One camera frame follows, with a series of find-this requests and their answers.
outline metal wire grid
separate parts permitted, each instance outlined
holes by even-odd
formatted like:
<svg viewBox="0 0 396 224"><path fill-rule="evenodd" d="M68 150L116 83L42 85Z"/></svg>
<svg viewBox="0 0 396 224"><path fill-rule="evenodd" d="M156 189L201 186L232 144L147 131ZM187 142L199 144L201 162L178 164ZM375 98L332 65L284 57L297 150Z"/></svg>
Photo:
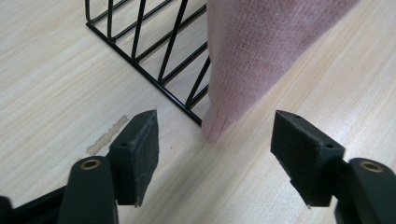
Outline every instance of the metal wire grid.
<svg viewBox="0 0 396 224"><path fill-rule="evenodd" d="M90 9L90 0L85 0L85 14L87 19L87 26L92 29L99 37L101 37L107 44L113 48L124 60L126 60L131 66L133 66L140 74L143 75L151 84L153 84L158 90L160 90L168 99L170 99L174 104L176 104L181 110L183 110L190 118L192 118L197 124L201 125L202 120L192 112L194 106L207 94L208 85L205 85L198 93L198 88L206 74L206 71L210 65L210 59L207 57L201 72L196 78L192 89L190 90L189 96L185 103L181 102L172 92L170 92L166 85L172 81L183 69L185 69L190 63L192 63L198 56L200 56L207 49L207 42L201 45L196 51L194 51L190 56L188 56L182 63L180 63L175 69L173 69L170 73L165 74L166 65L168 64L169 57L172 52L172 48L175 44L175 40L177 38L177 34L179 34L183 29L185 29L189 24L193 21L197 20L200 16L202 16L206 12L206 5L203 5L194 13L192 13L187 19L182 20L184 12L186 10L186 6L188 4L188 0L182 0L180 4L180 8L177 13L175 25L172 31L164 35L160 38L155 44L151 47L147 48L141 54L136 55L136 50L139 43L140 31L142 28L142 23L149 19L150 17L155 16L159 13L164 7L173 2L173 0L165 0L156 6L151 11L144 13L146 0L141 0L138 10L138 15L136 21L131 23L125 29L120 31L116 35L112 35L112 26L113 26L113 15L117 12L118 9L123 7L124 5L131 2L131 0L121 0L117 4L113 4L113 0L108 0L108 10L101 13L94 19L91 19L91 9ZM99 21L107 18L107 28L106 35L103 34L96 25ZM121 48L117 46L117 41L122 37L126 36L128 33L132 32L134 29L134 42L132 46L132 52L129 54L124 52ZM168 42L168 46L166 48L166 52L163 57L163 62L161 65L161 70L157 78L151 75L148 71L146 71L139 63L147 58L153 51L157 50L163 44Z"/></svg>

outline brass grommet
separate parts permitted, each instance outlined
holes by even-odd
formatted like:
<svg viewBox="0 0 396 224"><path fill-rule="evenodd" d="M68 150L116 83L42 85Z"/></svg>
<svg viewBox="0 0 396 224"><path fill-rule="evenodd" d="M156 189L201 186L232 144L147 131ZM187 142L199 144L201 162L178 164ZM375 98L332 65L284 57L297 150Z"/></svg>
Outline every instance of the brass grommet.
<svg viewBox="0 0 396 224"><path fill-rule="evenodd" d="M81 170L92 170L95 169L96 167L100 166L102 162L99 160L88 160L88 161L84 161L79 168Z"/></svg>
<svg viewBox="0 0 396 224"><path fill-rule="evenodd" d="M361 161L361 163L359 163L359 165L361 167L363 167L366 170L369 170L371 172L376 172L376 173L382 173L384 172L384 169L382 169L382 167L380 167L379 165L370 162L370 161Z"/></svg>

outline pink felt panel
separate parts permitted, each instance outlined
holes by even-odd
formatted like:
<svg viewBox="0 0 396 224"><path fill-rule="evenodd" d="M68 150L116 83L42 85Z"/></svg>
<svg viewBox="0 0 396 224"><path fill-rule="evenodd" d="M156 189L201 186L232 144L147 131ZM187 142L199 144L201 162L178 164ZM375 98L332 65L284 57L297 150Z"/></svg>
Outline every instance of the pink felt panel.
<svg viewBox="0 0 396 224"><path fill-rule="evenodd" d="M216 140L360 0L208 0L211 106L203 135Z"/></svg>

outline black plastic part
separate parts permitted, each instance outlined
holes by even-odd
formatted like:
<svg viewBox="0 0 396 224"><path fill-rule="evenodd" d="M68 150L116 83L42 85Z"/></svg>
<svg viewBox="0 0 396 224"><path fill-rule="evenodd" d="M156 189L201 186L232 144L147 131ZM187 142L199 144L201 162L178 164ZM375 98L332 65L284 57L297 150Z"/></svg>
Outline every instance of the black plastic part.
<svg viewBox="0 0 396 224"><path fill-rule="evenodd" d="M157 112L135 116L110 145L118 204L141 206L159 156Z"/></svg>
<svg viewBox="0 0 396 224"><path fill-rule="evenodd" d="M386 165L355 158L346 176L362 223L396 223L396 175Z"/></svg>
<svg viewBox="0 0 396 224"><path fill-rule="evenodd" d="M73 165L58 223L118 223L111 168L107 158L89 157Z"/></svg>
<svg viewBox="0 0 396 224"><path fill-rule="evenodd" d="M332 170L342 164L345 149L295 114L276 111L271 152L288 173L306 204L329 206Z"/></svg>
<svg viewBox="0 0 396 224"><path fill-rule="evenodd" d="M13 212L9 198L0 196L0 223L13 223Z"/></svg>
<svg viewBox="0 0 396 224"><path fill-rule="evenodd" d="M337 203L334 216L337 224L361 224L356 208L345 207L341 202Z"/></svg>
<svg viewBox="0 0 396 224"><path fill-rule="evenodd" d="M54 223L62 204L65 187L56 189L33 201L14 209L16 223L36 221L38 223Z"/></svg>

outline light wood grain surface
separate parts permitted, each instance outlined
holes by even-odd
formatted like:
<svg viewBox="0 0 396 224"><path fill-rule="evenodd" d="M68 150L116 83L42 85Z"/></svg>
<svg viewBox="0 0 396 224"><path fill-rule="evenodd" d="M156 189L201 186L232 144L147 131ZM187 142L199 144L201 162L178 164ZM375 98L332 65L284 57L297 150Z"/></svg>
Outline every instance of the light wood grain surface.
<svg viewBox="0 0 396 224"><path fill-rule="evenodd" d="M191 1L188 11L202 3ZM361 1L209 145L195 123L85 26L82 0L1 1L0 195L19 206L59 188L71 165L90 155L87 148L106 155L101 136L157 109L160 163L143 206L119 207L120 223L334 223L336 200L331 208L306 207L270 153L275 110L314 123L347 148L346 160L369 158L395 171L395 11L396 1ZM164 29L147 22L143 44L173 20L160 20ZM183 35L170 66L205 41L205 15ZM153 71L163 52L156 54L144 61ZM205 55L199 60L180 83L196 76ZM199 105L201 116L207 104L205 98Z"/></svg>

